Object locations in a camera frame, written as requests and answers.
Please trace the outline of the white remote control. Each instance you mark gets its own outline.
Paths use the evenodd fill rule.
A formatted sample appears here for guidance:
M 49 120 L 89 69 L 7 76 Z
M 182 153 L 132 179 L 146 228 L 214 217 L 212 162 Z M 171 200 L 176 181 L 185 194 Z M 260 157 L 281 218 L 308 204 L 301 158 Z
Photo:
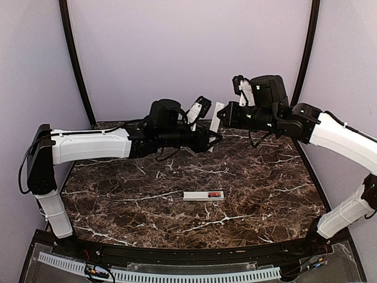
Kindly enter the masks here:
M 220 198 L 209 198 L 209 192 L 221 192 Z M 224 200 L 224 192 L 223 191 L 209 191 L 209 192 L 183 192 L 183 200 L 184 201 L 223 201 Z

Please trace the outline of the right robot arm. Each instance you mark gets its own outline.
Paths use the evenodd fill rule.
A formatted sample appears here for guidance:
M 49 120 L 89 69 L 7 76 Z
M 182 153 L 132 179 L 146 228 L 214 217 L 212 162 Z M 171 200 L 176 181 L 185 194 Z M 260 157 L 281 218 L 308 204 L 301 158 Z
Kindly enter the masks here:
M 304 144 L 331 150 L 369 171 L 357 191 L 314 222 L 313 232 L 301 241 L 300 250 L 314 255 L 330 239 L 361 217 L 376 213 L 376 139 L 340 121 L 329 111 L 299 103 L 290 106 L 279 75 L 251 80 L 232 79 L 238 102 L 230 102 L 217 113 L 224 127 L 265 131 L 277 138 L 287 136 Z

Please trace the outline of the white battery cover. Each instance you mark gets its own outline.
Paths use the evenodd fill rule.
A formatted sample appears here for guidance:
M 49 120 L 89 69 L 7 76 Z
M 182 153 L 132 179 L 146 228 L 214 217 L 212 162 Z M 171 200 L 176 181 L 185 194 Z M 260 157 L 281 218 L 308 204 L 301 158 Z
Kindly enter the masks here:
M 217 133 L 220 125 L 220 119 L 217 117 L 217 112 L 224 108 L 224 103 L 217 102 L 214 107 L 214 112 L 210 124 L 210 130 Z

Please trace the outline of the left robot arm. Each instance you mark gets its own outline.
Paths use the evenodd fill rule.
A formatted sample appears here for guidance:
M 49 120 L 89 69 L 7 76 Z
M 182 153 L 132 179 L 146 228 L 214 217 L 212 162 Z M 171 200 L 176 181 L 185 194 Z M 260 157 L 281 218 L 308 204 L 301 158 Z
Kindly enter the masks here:
M 54 235 L 61 239 L 61 249 L 70 257 L 78 257 L 83 244 L 73 236 L 54 166 L 88 159 L 138 159 L 165 148 L 188 147 L 195 153 L 206 152 L 222 140 L 216 131 L 197 123 L 210 107 L 211 101 L 203 96 L 187 111 L 177 101 L 161 99 L 152 103 L 143 119 L 111 129 L 64 131 L 42 124 L 19 167 L 27 170 L 27 190 L 21 193 L 35 196 Z

